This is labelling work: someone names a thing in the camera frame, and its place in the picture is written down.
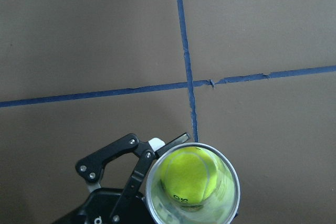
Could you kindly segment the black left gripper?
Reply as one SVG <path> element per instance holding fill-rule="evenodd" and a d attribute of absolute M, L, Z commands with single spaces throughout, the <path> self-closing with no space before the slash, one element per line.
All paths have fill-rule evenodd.
<path fill-rule="evenodd" d="M 184 133 L 167 144 L 160 139 L 143 142 L 131 133 L 80 159 L 76 171 L 86 181 L 90 195 L 54 223 L 154 223 L 139 189 L 153 161 L 189 139 L 189 134 Z M 101 188 L 105 166 L 128 153 L 134 154 L 138 162 L 125 187 Z"/>

